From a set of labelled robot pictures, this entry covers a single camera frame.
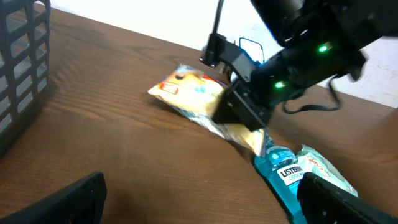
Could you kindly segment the yellow snack chip bag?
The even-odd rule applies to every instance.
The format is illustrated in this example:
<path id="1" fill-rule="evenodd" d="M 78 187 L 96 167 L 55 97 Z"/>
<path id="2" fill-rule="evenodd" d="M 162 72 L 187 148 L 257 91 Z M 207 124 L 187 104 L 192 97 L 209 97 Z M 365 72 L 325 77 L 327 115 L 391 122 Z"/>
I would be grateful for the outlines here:
<path id="1" fill-rule="evenodd" d="M 191 66 L 180 64 L 148 94 L 213 134 L 246 147 L 257 156 L 274 146 L 267 129 L 249 131 L 242 124 L 215 124 L 211 117 L 226 85 Z"/>

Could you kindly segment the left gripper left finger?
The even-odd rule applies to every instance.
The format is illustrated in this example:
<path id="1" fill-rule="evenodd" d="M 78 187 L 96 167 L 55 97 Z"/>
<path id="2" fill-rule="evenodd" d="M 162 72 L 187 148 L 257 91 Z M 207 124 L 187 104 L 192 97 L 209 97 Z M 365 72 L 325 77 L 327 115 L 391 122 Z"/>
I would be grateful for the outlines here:
<path id="1" fill-rule="evenodd" d="M 100 223 L 107 196 L 102 172 L 86 177 L 1 218 L 1 224 Z"/>

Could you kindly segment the blue Listerine mouthwash bottle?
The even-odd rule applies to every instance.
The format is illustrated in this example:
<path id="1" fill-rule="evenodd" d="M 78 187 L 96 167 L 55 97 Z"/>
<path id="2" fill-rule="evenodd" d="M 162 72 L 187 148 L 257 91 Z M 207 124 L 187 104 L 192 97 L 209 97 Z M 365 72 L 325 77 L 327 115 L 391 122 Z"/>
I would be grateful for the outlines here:
<path id="1" fill-rule="evenodd" d="M 298 186 L 304 171 L 298 164 L 294 152 L 287 147 L 276 146 L 270 136 L 265 136 L 253 165 L 284 209 L 288 221 L 293 224 L 306 224 L 297 199 Z"/>

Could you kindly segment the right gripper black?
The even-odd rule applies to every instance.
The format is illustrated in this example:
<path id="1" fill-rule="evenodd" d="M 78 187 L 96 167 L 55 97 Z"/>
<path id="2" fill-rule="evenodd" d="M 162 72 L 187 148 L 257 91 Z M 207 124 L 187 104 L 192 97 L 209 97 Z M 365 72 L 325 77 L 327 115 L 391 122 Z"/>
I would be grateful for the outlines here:
<path id="1" fill-rule="evenodd" d="M 225 63 L 241 81 L 225 89 L 212 121 L 242 124 L 250 131 L 267 127 L 273 107 L 302 96 L 327 78 L 351 75 L 358 80 L 366 62 L 363 53 L 345 39 L 309 37 L 258 64 L 245 50 L 215 33 L 210 34 L 201 60 L 207 65 Z"/>

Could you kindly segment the mint green snack packet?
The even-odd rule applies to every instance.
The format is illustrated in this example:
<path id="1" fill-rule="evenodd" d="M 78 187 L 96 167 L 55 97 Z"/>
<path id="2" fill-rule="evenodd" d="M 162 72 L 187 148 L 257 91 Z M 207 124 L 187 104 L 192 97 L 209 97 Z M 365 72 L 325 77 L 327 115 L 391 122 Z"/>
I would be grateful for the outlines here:
<path id="1" fill-rule="evenodd" d="M 314 173 L 339 188 L 359 197 L 357 190 L 340 174 L 337 168 L 314 148 L 302 145 L 297 161 L 304 172 Z"/>

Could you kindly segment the grey plastic basket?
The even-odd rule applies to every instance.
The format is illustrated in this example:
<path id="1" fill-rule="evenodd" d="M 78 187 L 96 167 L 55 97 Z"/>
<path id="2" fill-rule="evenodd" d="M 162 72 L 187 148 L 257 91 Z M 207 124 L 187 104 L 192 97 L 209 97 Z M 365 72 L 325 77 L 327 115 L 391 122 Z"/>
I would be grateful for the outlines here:
<path id="1" fill-rule="evenodd" d="M 1 0 L 1 153 L 39 114 L 49 82 L 50 0 Z"/>

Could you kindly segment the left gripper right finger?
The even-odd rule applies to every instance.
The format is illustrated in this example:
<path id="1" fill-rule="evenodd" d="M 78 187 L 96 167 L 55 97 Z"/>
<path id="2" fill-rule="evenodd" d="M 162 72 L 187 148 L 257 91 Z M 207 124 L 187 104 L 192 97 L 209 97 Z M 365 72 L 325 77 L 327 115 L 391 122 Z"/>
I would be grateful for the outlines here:
<path id="1" fill-rule="evenodd" d="M 308 223 L 397 224 L 396 217 L 311 172 L 304 173 L 297 198 Z"/>

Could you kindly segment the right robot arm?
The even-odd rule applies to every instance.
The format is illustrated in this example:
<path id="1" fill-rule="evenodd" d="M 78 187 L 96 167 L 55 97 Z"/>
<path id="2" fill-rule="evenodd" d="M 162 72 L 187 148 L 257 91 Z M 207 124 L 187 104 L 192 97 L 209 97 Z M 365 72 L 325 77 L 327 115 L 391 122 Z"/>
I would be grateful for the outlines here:
<path id="1" fill-rule="evenodd" d="M 253 0 L 252 5 L 281 50 L 258 63 L 212 30 L 201 61 L 210 67 L 223 63 L 237 74 L 211 117 L 217 124 L 265 128 L 276 106 L 317 83 L 345 75 L 359 80 L 363 47 L 397 36 L 395 0 Z"/>

